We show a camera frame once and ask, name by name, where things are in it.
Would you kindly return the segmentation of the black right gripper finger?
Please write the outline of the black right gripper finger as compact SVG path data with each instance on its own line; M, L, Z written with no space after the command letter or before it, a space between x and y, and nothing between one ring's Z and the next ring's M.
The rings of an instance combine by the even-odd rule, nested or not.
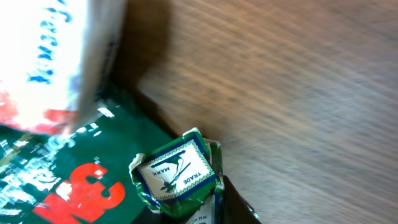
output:
M223 223L229 224L261 224L261 222L250 211L250 204L240 196L230 179L224 175L224 220Z

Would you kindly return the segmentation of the green white gum pack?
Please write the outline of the green white gum pack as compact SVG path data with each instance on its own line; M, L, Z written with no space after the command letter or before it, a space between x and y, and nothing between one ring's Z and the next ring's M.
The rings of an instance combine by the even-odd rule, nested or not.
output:
M139 198L173 223L221 223L223 161L219 141L192 128L129 165Z

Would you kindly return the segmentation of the green 3M gloves package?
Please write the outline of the green 3M gloves package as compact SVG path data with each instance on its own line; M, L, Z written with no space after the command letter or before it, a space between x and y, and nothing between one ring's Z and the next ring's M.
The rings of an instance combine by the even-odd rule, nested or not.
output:
M161 223L139 198L129 164L171 137L111 87L95 120L67 137L1 127L2 223Z

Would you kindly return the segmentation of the red white small box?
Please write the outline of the red white small box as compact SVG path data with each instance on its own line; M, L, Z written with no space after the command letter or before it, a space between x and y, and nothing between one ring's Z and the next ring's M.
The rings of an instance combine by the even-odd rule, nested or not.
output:
M89 123L126 6L126 0L1 0L1 124L56 135Z

